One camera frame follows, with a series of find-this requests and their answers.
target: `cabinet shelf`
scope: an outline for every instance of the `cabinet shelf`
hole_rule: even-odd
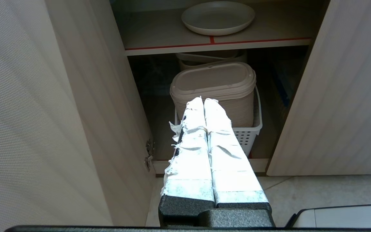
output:
[[[253,23],[238,33],[206,36],[181,22],[184,9],[132,12],[121,28],[127,56],[308,45],[316,31],[315,11],[288,2],[249,4]]]

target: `white plate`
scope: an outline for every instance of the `white plate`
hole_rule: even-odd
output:
[[[246,28],[253,21],[254,10],[234,2],[209,2],[185,10],[181,19],[185,26],[202,35],[229,35]]]

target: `door hinge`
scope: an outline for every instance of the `door hinge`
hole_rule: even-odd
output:
[[[147,171],[150,171],[151,168],[151,160],[153,160],[153,154],[154,154],[154,142],[151,142],[150,140],[147,140],[146,142],[146,149],[148,156],[144,159],[144,164],[146,165]]]

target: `container lid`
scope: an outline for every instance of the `container lid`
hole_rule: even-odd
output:
[[[233,99],[249,94],[255,83],[256,74],[246,63],[222,63],[180,72],[171,83],[170,93],[180,101],[200,95]]]

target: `white plastic basket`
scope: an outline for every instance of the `white plastic basket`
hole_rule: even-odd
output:
[[[254,125],[253,127],[234,127],[233,131],[241,148],[246,156],[249,156],[252,150],[254,140],[259,135],[262,129],[262,104],[260,102],[260,95],[257,87],[255,87],[256,94],[254,95]],[[178,125],[177,110],[174,109],[174,124]]]

